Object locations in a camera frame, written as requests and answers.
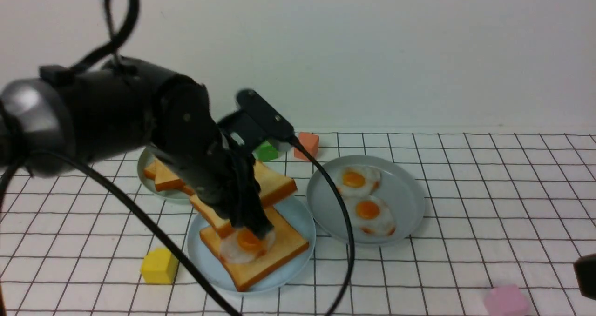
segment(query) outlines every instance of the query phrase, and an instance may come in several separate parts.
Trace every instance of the toy block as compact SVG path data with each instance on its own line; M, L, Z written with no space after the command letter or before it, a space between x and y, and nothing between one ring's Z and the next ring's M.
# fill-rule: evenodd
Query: toy block
M174 284L178 259L166 248L155 249L145 256L141 275L147 284Z
M300 144L306 148L306 151L310 153L313 157L317 157L317 153L319 153L319 136L315 134L310 134L308 132L300 132L298 134L298 140ZM294 157L298 159L302 159L304 161L309 161L308 158L302 154L302 152L298 151L294 147Z
M279 157L279 152L271 145L268 141L264 141L260 144L259 147L255 150L257 154L257 159L260 161L272 161L273 159L277 159Z
M491 289L484 304L490 316L526 316L530 311L528 300L514 284Z

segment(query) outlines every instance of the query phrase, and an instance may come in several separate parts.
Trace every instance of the plate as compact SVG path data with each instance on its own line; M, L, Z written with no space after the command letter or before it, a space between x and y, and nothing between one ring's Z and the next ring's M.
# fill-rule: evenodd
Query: plate
M188 195L181 191L157 191L155 189L155 182L151 179L148 179L144 173L145 168L147 168L147 166L151 165L151 162L153 162L153 158L154 156L151 154L151 152L145 149L141 153L139 160L136 164L136 174L139 177L139 180L141 180L141 184L143 185L143 187L151 191L153 195L159 197L160 199L164 199L168 202L190 204L190 198L188 197Z
M311 213L294 196L275 204L275 208L302 237L308 240L309 248L286 263L286 265L279 267L266 278L257 282L249 290L241 292L236 290L234 282L224 266L213 256L213 253L201 240L199 232L201 229L208 227L209 223L200 214L195 216L188 229L186 244L188 258L213 287L234 295L257 295L280 288L295 278L306 267L315 250L315 242L317 242L317 228Z
M341 168L370 166L381 170L379 188L372 195L385 200L396 220L396 230L389 237L367 235L353 229L358 246L387 246L396 244L413 233L422 222L426 210L425 193L417 181L398 165L370 155L347 155L323 164L335 182ZM341 208L331 187L317 170L306 187L306 201L313 218L332 237L347 244L347 229Z

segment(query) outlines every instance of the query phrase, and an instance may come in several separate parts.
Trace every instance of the orange block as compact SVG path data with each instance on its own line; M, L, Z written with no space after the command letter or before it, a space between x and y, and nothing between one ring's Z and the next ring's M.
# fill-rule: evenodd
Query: orange block
M313 157L317 157L317 153L319 153L319 136L308 132L300 132L300 134L298 134L298 140L300 140L300 144L306 148L308 153L311 153ZM309 161L308 158L296 148L294 148L294 157Z

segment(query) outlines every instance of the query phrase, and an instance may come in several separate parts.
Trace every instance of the black cable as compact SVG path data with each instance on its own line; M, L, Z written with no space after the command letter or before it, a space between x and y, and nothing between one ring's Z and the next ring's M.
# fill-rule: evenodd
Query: black cable
M35 155L51 155L60 159L73 168L81 171L81 173L89 176L93 180L95 180L98 184L102 185L105 189L107 189L112 195L114 195L117 199L119 199L129 210L132 212L140 221L147 227L155 236L162 242L168 250L172 252L172 254L180 261L180 263L188 270L188 272L192 275L192 277L201 285L201 287L206 291L208 295L220 306L222 307L225 312L232 316L240 316L241 314L232 307L228 301L226 301L219 293L211 286L211 284L207 281L207 279L201 274L198 269L194 266L194 264L188 259L188 257L184 254L183 251L180 250L176 244L165 234L162 229L160 229L145 212L133 201L128 197L121 189L119 189L116 185L113 184L110 180L107 180L105 176L99 174L93 168L85 165L80 161L75 161L66 155L62 155L61 153L48 151L48 150L34 150L30 153L29 157ZM16 170L18 170L25 159L20 159L17 163L12 164L9 166L7 171L3 174L2 179L0 181L0 207L2 203L4 203L4 195L6 194L6 189L8 188L8 183L12 179Z
M290 141L290 144L293 147L296 147L296 149L298 149L298 151L302 152L302 154L305 155L305 157L317 167L319 172L321 172L322 176L325 178L325 180L327 181L329 186L332 188L333 194L335 195L337 201L339 202L339 206L341 208L341 213L343 214L343 219L345 221L345 228L347 229L347 244L348 244L348 248L349 248L349 254L347 255L347 271L345 272L345 279L343 280L343 284L341 284L341 288L339 289L339 293L337 293L335 301L333 302L333 304L330 306L329 310L325 314L326 316L329 316L329 315L333 314L334 311L336 310L337 306L339 306L339 303L341 302L341 299L343 298L343 295L345 294L345 290L349 286L350 280L352 278L352 271L354 269L354 261L356 258L355 257L356 244L354 242L354 231L352 230L352 223L350 221L350 216L347 212L347 208L345 207L343 198L341 197L341 194L337 190L337 187L334 184L332 178L329 176L329 174L326 172L326 170L323 168L323 166L321 166L321 164L317 161L317 159L315 159L315 157L313 157L311 155L311 153L308 153L306 148L304 148L304 146L302 146L302 144L300 144L300 141L298 140L298 138L296 136L294 136L292 138L292 140Z
M117 60L117 51L124 45L124 43L132 34L136 26L136 21L139 17L141 10L141 0L128 0L128 12L122 27L118 32L114 33L114 24L112 21L112 14L110 9L111 0L104 0L104 13L106 15L106 23L108 25L108 32L110 34L110 41L103 46L100 46L83 57L78 63L70 67L75 74L86 72L89 68L93 67L96 63L104 59L106 56L113 54L115 61Z
M341 212L344 216L345 224L347 227L347 236L348 236L348 245L349 245L347 272L345 274L345 280L341 285L341 288L339 290L339 293L336 296L334 303L330 306L329 310L326 312L326 316L330 316L337 309L337 307L339 306L339 303L341 303L341 299L343 298L345 291L347 290L347 287L349 286L350 279L352 277L352 271L354 268L354 261L355 261L355 243L354 243L352 225L351 225L351 221L349 218L349 214L347 212L347 208L345 207L345 203L344 203L343 199L341 198L340 193L337 191L337 187L335 186L335 184L332 181L329 174L325 171L325 169L321 166L321 164L317 161L317 159L315 159L310 153L308 153L308 151L304 148L304 146L302 146L302 144L300 144L300 142L298 141L298 138L294 137L292 139L292 141L290 142L290 144L292 146L296 147L296 149L298 149L300 152L302 152L307 157L307 159L309 159L315 166L317 166L317 169L321 172L321 174L323 175L323 177L325 178L327 183L332 188L332 191L340 204ZM130 197L128 197L121 189L119 189L116 185L114 185L113 182L111 182L110 180L107 180L107 178L105 176L103 176L102 174L99 174L93 168L85 165L84 163L82 163L80 161L75 161L74 159L71 159L70 157L67 157L66 155L62 155L61 153L57 153L57 152L53 152L53 151L49 151L49 150L34 150L30 153L29 157L32 157L35 155L51 155L53 157L56 157L57 159L60 159L64 162L66 162L68 165L72 166L73 168L81 171L81 173L89 176L92 180L96 181L98 184L102 185L105 189L107 189L110 193L112 193L112 195L114 195L117 199L119 199L128 208L128 210L130 210L130 212L132 212L138 219L140 219L140 221L145 225L145 227L147 227L153 234L155 234L155 236L158 238L158 240L160 240L162 242L162 244L164 246L166 246L166 248L168 248L168 250L170 250L170 252L172 252L172 255L175 256L180 261L180 263L188 270L188 272L192 275L192 277L196 280L196 282L198 282L198 284L200 284L200 286L206 291L206 293L208 295L210 295L211 298L220 307L222 307L223 310L225 310L225 312L227 312L228 314L230 314L232 316L240 316L241 315L240 312L238 312L236 309L234 309L234 307L232 307L228 303L228 301L226 301L223 297L221 297L221 295L219 295L219 293L213 288L213 286L207 281L207 279L201 274L201 272L198 271L198 269L196 269L196 267L194 266L192 261L190 261L188 259L188 257L184 254L184 252L181 251L180 248L178 246L176 246L176 244L174 244L174 242L168 237L168 235L165 234L162 231L162 229L160 229L157 226L157 224L155 222L153 222L153 220L151 220L151 218L149 218L149 216L145 212L143 212L143 210L133 200L130 199ZM8 167L8 169L2 175L2 178L0 178L0 210L2 208L2 204L4 204L4 197L6 195L10 181L12 180L16 171L21 166L23 166L23 164L26 162L26 160L29 157L24 157L24 156L19 157L19 159L17 159L13 164L11 164Z

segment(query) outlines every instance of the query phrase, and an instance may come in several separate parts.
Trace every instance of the bread slice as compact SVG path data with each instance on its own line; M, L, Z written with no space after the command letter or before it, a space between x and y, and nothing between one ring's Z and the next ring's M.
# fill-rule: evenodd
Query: bread slice
M155 181L156 170L157 170L157 164L156 164L155 160L153 160L153 162L150 163L149 166L145 167L145 169L143 170L143 173L145 174L146 178L148 178L149 180ZM189 196L194 195L194 190L192 190L192 188L189 185L184 185L184 186L178 188L177 190L179 190Z
M185 183L161 161L155 159L156 174L155 174L155 189L157 191L164 191L184 187Z
M201 240L213 253L213 256L220 259L238 291L247 291L251 286L309 248L309 242L275 208L267 208L265 213L273 223L275 241L269 252L248 263L227 263L221 260L219 256L221 238L217 236L213 227L206 227L199 233Z
M264 208L274 206L298 189L294 179L275 172L260 161L255 164L255 179L261 187L259 197ZM220 238L228 237L234 232L234 228L228 219L217 216L215 211L199 200L196 195L190 197L190 203L203 215L203 218L215 229Z
M155 174L157 173L157 164L155 159L149 164L149 166L145 167L143 173L145 174L145 178L148 178L149 180L155 180Z

